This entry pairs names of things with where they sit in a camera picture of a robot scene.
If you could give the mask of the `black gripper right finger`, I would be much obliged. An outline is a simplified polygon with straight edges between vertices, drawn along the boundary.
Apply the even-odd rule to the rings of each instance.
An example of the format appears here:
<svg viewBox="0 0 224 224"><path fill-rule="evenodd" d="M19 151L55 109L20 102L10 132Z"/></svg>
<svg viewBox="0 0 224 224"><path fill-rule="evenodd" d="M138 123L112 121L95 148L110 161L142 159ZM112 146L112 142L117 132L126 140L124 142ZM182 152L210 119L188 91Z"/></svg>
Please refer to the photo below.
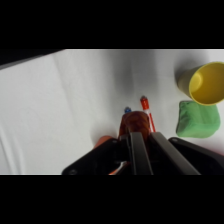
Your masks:
<svg viewBox="0 0 224 224"><path fill-rule="evenodd" d="M200 172L160 133L150 135L162 154L175 166L182 175L199 175Z"/></svg>

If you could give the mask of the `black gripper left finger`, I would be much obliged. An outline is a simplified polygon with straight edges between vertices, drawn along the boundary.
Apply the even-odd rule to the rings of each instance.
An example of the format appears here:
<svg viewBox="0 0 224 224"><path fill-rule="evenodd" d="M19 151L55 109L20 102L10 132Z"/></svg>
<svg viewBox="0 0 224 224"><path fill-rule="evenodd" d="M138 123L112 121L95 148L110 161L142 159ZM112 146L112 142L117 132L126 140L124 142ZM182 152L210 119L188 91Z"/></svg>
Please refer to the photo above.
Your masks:
<svg viewBox="0 0 224 224"><path fill-rule="evenodd" d="M152 175L153 171L148 158L143 136L139 132L130 134L131 163L134 175Z"/></svg>

